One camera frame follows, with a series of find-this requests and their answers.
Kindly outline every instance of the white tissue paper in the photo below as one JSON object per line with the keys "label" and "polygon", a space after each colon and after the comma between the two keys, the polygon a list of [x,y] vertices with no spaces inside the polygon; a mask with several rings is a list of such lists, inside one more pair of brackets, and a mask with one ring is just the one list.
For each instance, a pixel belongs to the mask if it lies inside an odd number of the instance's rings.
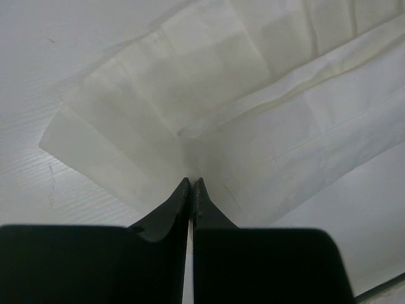
{"label": "white tissue paper", "polygon": [[380,2],[191,4],[76,86],[40,147],[144,215],[189,176],[270,224],[405,141],[404,5]]}

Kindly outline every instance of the white corrugated surface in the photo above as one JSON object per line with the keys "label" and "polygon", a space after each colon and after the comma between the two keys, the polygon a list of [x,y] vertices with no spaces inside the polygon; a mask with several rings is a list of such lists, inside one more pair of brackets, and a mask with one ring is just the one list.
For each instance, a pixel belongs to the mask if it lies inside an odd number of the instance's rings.
{"label": "white corrugated surface", "polygon": [[[85,67],[113,52],[111,46],[144,33],[179,2],[0,2],[0,224],[128,225],[139,218],[40,150],[38,142],[60,108],[60,96]],[[354,289],[365,291],[405,271],[404,172],[402,145],[343,177],[278,224],[326,229],[342,250]]]}

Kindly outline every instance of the white surface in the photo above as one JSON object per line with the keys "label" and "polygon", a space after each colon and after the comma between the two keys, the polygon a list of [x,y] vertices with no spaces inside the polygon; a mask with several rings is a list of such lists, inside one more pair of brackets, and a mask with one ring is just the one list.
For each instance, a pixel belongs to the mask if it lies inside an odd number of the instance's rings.
{"label": "white surface", "polygon": [[403,304],[405,303],[405,283],[402,282],[382,294],[378,294],[361,304]]}
{"label": "white surface", "polygon": [[170,1],[0,1],[0,224],[128,225],[137,212],[38,148],[60,97]]}
{"label": "white surface", "polygon": [[[177,2],[0,1],[0,224],[129,225],[139,218],[37,145],[60,109],[60,96],[83,68],[110,53],[110,46],[144,33],[151,20]],[[403,172],[401,145],[326,188],[279,224],[326,229],[342,250],[354,289],[373,287],[405,271]],[[366,262],[375,268],[367,269]]]}
{"label": "white surface", "polygon": [[401,144],[345,175],[272,226],[327,231],[338,244],[359,295],[405,272],[404,181],[405,144]]}

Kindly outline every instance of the translucent paper sheet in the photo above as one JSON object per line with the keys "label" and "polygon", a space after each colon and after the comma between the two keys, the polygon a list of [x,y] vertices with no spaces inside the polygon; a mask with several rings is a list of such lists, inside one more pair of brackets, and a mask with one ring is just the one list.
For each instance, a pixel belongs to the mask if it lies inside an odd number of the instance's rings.
{"label": "translucent paper sheet", "polygon": [[405,141],[403,5],[363,2],[191,4],[74,88],[40,146],[144,214],[187,175],[236,224],[276,220]]}

